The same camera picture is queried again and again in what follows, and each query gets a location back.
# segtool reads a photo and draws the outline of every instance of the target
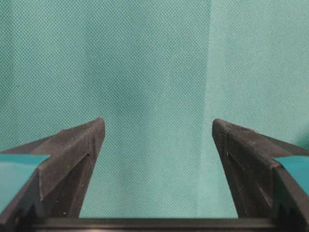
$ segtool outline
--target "black plastic jaw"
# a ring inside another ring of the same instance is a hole
[[[50,155],[0,214],[0,230],[37,217],[78,217],[104,137],[104,120],[98,118],[0,152]]]
[[[217,146],[238,216],[286,218],[308,231],[309,197],[274,158],[309,156],[303,148],[216,119]]]

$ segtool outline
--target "green cloth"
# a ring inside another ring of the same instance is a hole
[[[82,217],[236,217],[217,117],[309,145],[308,1],[0,8],[1,149],[105,119]]]
[[[0,214],[49,156],[0,154]]]
[[[304,192],[309,196],[309,157],[308,156],[288,156],[275,158],[275,161],[291,174],[294,180],[301,186]]]

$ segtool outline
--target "textured fabric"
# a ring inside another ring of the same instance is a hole
[[[82,217],[235,217],[216,117],[309,145],[308,1],[0,8],[1,150],[105,119]]]

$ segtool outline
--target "teal fabric backdrop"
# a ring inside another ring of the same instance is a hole
[[[219,117],[309,146],[306,0],[2,0],[0,150],[98,116],[82,217],[236,217]]]

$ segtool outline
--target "teal sticker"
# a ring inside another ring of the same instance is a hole
[[[49,155],[0,154],[0,213]]]
[[[309,157],[308,156],[288,156],[275,158],[276,161],[291,174],[302,189],[309,195]]]

